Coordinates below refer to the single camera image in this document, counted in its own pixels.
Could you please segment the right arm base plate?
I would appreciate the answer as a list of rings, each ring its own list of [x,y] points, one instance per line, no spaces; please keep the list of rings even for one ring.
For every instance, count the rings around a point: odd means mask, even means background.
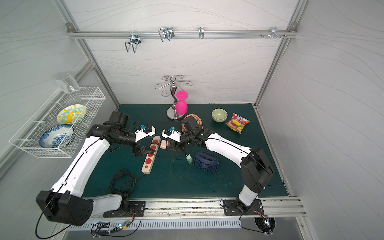
[[[260,199],[255,199],[250,206],[246,206],[240,200],[221,199],[220,206],[224,209],[225,216],[259,216],[265,214]]]

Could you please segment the white red power strip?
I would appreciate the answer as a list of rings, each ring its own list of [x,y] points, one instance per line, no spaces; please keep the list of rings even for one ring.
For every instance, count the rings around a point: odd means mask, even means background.
[[[161,143],[161,137],[155,136],[152,140],[151,145],[150,145],[150,150],[153,150],[153,151],[147,154],[147,156],[145,158],[145,162],[144,162],[143,167],[142,167],[142,173],[143,174],[149,175],[151,173],[156,155],[157,155],[158,150],[160,148],[160,143]]]

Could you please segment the pink USB power adapter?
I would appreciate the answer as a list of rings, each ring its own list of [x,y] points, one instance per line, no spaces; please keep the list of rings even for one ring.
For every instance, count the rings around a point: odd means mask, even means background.
[[[166,140],[161,140],[160,149],[166,150],[170,146],[170,142]]]

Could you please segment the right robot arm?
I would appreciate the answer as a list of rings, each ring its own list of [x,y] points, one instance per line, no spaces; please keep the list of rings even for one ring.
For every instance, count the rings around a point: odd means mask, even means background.
[[[164,129],[162,137],[168,139],[171,146],[179,151],[188,144],[196,144],[235,163],[241,169],[244,182],[237,197],[237,207],[242,212],[248,210],[273,179],[274,169],[264,150],[233,143],[215,131],[203,128],[192,116],[182,120],[182,127],[185,129],[183,132],[173,127]]]

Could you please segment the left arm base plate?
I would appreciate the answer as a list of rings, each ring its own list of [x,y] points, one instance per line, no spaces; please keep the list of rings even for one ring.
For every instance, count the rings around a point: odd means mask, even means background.
[[[104,218],[128,218],[142,217],[146,208],[145,201],[130,201],[122,203],[122,205],[113,211],[103,213]]]

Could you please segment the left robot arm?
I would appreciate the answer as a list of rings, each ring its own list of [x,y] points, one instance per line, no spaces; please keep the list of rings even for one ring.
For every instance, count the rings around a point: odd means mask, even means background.
[[[127,131],[128,118],[127,114],[112,112],[108,121],[93,125],[63,176],[49,191],[40,191],[36,202],[48,221],[81,226],[92,216],[120,208],[123,196],[119,194],[90,199],[82,195],[93,170],[111,144],[132,146],[136,155],[142,155],[139,141],[155,135],[152,125],[140,126],[135,132]]]

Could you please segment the green USB power adapter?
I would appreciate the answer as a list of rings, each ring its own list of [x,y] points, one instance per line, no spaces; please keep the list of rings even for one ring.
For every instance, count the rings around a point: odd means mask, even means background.
[[[193,165],[194,160],[190,154],[186,155],[186,160],[187,160],[189,165]]]

